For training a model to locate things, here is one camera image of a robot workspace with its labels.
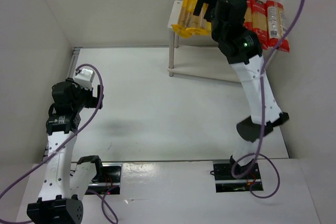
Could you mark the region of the yellow Pastatime spaghetti bag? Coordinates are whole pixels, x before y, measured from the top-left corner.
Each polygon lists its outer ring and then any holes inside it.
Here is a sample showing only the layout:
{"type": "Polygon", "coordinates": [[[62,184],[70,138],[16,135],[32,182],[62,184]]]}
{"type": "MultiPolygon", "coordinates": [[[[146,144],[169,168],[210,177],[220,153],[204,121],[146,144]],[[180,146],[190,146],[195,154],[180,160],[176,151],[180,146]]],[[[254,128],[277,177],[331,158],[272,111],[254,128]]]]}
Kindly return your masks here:
{"type": "Polygon", "coordinates": [[[203,4],[199,15],[194,15],[197,0],[188,0],[187,11],[190,16],[187,21],[186,30],[192,36],[208,36],[211,32],[211,24],[205,18],[205,12],[207,11],[208,4],[203,4]]]}

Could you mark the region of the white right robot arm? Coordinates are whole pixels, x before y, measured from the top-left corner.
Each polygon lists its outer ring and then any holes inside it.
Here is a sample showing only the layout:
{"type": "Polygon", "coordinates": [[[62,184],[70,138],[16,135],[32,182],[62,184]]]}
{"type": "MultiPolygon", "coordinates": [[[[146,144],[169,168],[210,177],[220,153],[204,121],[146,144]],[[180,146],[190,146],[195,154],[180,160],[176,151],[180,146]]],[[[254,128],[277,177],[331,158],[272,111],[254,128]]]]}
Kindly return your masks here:
{"type": "Polygon", "coordinates": [[[230,157],[233,176],[243,177],[253,168],[263,138],[286,123],[289,115],[274,98],[257,35],[244,26],[247,0],[197,0],[195,16],[204,4],[208,5],[204,17],[211,23],[211,37],[236,72],[250,108],[250,116],[236,125],[242,140],[230,157]]]}

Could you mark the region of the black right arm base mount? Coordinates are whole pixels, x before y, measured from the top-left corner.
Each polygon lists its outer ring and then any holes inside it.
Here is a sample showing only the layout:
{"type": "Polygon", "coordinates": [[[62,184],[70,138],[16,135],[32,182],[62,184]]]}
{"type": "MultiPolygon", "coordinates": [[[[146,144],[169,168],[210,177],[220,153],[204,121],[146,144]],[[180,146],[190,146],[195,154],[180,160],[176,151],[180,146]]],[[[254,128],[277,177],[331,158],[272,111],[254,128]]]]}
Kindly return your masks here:
{"type": "Polygon", "coordinates": [[[210,174],[214,176],[217,193],[249,191],[250,186],[252,186],[252,191],[264,190],[257,163],[247,176],[240,179],[232,176],[231,167],[229,161],[213,163],[213,170],[210,174]]]}

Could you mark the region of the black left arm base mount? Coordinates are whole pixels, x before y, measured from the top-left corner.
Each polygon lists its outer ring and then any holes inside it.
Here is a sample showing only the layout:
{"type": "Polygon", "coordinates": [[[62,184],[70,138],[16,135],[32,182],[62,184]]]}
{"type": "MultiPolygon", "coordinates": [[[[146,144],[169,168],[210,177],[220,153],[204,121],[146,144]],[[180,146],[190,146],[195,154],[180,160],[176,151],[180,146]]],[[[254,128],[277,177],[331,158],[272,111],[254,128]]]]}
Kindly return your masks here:
{"type": "Polygon", "coordinates": [[[91,180],[85,195],[92,195],[91,191],[99,195],[104,195],[107,191],[108,195],[119,195],[121,175],[122,163],[103,162],[100,174],[91,180]]]}

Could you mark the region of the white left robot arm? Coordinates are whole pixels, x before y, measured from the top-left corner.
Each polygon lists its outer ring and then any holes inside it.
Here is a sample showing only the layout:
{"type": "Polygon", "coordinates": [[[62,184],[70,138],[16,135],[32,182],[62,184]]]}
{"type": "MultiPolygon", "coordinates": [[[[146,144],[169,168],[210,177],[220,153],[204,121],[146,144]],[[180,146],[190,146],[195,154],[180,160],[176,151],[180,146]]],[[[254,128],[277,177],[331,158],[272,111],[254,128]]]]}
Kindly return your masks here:
{"type": "Polygon", "coordinates": [[[46,122],[48,156],[45,178],[37,201],[27,206],[33,223],[81,223],[83,197],[91,181],[101,172],[97,155],[81,157],[71,173],[80,112],[101,108],[101,97],[93,96],[93,76],[67,78],[52,87],[53,104],[46,122]]]}

